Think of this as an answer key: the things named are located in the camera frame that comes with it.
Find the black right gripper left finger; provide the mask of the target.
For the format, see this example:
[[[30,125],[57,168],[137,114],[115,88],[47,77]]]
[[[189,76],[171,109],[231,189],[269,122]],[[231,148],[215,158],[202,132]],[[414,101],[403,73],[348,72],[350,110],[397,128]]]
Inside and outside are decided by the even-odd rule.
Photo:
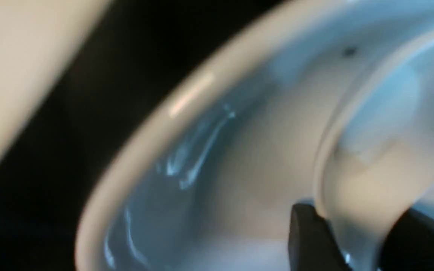
[[[292,206],[288,235],[292,271],[346,271],[347,264],[326,220],[309,204]]]

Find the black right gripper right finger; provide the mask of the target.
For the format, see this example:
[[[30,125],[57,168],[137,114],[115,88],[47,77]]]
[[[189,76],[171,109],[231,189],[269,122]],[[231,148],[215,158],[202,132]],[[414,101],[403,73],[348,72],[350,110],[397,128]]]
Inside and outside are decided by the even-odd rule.
[[[434,271],[434,219],[414,209],[393,226],[381,250],[382,271]]]

